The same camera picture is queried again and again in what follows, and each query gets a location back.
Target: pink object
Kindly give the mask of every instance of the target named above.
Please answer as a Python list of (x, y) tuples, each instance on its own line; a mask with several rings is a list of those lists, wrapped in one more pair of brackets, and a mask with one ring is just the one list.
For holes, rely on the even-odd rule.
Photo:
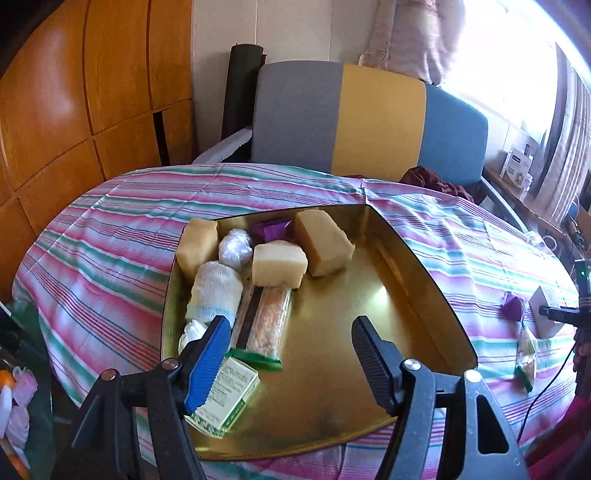
[(270, 222), (255, 223), (252, 225), (252, 233), (262, 239), (264, 244), (274, 240), (293, 240), (290, 235), (291, 220), (283, 218), (280, 220), (271, 220)]
[(29, 437), (29, 412), (25, 407), (13, 406), (6, 427), (6, 438), (14, 449), (24, 450)]
[(30, 370), (21, 370), (15, 367), (12, 371), (12, 376), (17, 381), (12, 392), (12, 398), (21, 407), (27, 407), (37, 391), (37, 380)]

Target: chair armrest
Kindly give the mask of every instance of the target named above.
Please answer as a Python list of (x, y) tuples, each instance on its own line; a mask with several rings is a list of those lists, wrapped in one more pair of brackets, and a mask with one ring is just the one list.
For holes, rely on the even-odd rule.
[(513, 225), (522, 233), (527, 233), (529, 231), (523, 221), (521, 221), (521, 219), (517, 216), (517, 214), (513, 211), (501, 194), (497, 192), (495, 188), (485, 180), (484, 177), (480, 177), (480, 186), (483, 192), (486, 193), (486, 196), (490, 198), (496, 207), (502, 211), (502, 214), (508, 223)]
[(239, 147), (248, 143), (252, 138), (252, 129), (243, 128), (238, 132), (224, 138), (220, 143), (214, 145), (209, 150), (206, 150), (193, 160), (193, 165), (203, 163), (220, 163), (222, 160), (227, 159), (232, 155)]

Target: black cable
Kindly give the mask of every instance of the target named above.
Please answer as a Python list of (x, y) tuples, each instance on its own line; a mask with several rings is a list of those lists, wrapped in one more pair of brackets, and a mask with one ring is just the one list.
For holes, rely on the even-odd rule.
[(558, 370), (558, 373), (556, 373), (556, 375), (554, 376), (554, 378), (552, 380), (550, 380), (550, 383), (548, 385), (546, 385), (544, 387), (544, 389), (540, 393), (538, 393), (538, 396), (536, 398), (534, 398), (534, 401), (530, 404), (530, 407), (525, 412), (525, 417), (523, 419), (523, 423), (521, 424), (521, 428), (519, 429), (519, 434), (517, 435), (517, 443), (519, 443), (519, 441), (521, 440), (521, 436), (523, 435), (523, 431), (525, 429), (525, 422), (527, 421), (527, 417), (530, 415), (530, 411), (531, 411), (532, 407), (538, 401), (538, 399), (545, 393), (545, 391), (548, 390), (548, 388), (550, 387), (550, 385), (552, 385), (552, 383), (554, 383), (554, 380), (556, 380), (558, 378), (558, 376), (560, 375), (560, 372), (562, 371), (562, 369), (566, 365), (566, 362), (569, 360), (570, 354), (573, 353), (573, 351), (574, 351), (574, 345), (570, 349), (569, 354), (564, 359), (564, 362), (562, 364), (562, 367), (560, 367), (560, 369)]

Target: white wall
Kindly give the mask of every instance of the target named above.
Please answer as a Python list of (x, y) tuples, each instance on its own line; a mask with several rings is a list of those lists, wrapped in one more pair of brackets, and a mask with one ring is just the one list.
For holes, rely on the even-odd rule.
[(507, 152), (513, 147), (524, 150), (530, 145), (530, 154), (536, 154), (538, 143), (520, 128), (510, 124), (494, 112), (480, 109), (488, 119), (488, 140), (486, 142), (485, 165), (491, 170), (501, 173)]
[(263, 46), (267, 63), (357, 63), (379, 0), (193, 0), (193, 99), (199, 150), (220, 140), (230, 48)]

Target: blue cushion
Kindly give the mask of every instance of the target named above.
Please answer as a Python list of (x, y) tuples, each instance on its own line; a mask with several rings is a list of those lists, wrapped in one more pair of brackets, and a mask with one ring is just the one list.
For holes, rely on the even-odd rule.
[(488, 120), (441, 88), (425, 87), (427, 107), (418, 165), (455, 185), (476, 184), (484, 166)]

